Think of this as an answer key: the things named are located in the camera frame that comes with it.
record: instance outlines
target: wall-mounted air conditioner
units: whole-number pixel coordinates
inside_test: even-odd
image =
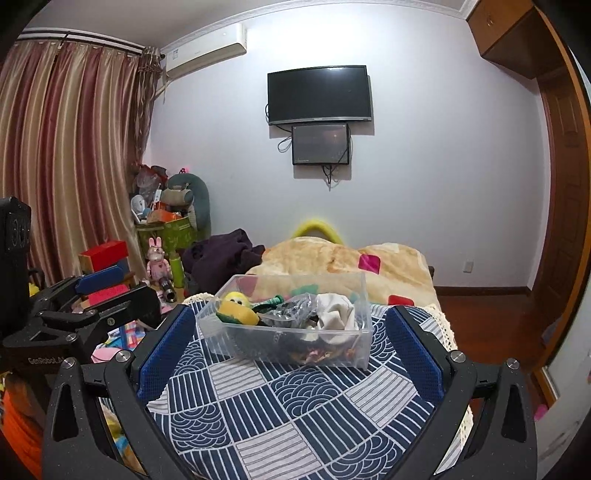
[[[176,79],[213,63],[246,53],[246,29],[241,23],[207,33],[166,55],[166,74]]]

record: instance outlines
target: green storage box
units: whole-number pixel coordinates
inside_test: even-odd
[[[186,217],[166,223],[139,223],[135,228],[138,232],[139,248],[144,258],[148,254],[150,238],[159,236],[162,239],[162,248],[167,257],[178,248],[187,248],[193,242],[203,240],[203,232],[196,231]]]

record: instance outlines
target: clear plastic container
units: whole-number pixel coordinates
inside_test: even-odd
[[[281,295],[337,293],[355,307],[359,330],[310,330],[223,323],[220,301],[239,291],[252,303]],[[288,364],[321,364],[367,369],[372,319],[363,273],[322,275],[235,275],[197,315],[209,350],[252,360]]]

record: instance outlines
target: blue patterned tablecloth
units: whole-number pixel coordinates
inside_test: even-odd
[[[203,302],[193,303],[197,313]],[[210,480],[380,480],[423,428],[423,401],[388,341],[374,305],[369,369],[266,364],[212,354],[199,331],[154,420],[178,454]],[[423,309],[408,311],[441,340]],[[456,435],[440,470],[462,449]]]

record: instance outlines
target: yellow arch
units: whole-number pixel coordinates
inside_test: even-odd
[[[312,219],[302,223],[291,236],[292,238],[296,238],[298,236],[305,236],[307,232],[311,230],[318,230],[322,232],[322,234],[334,244],[344,245],[343,241],[339,237],[339,234],[332,228],[328,223],[323,222],[322,220]]]

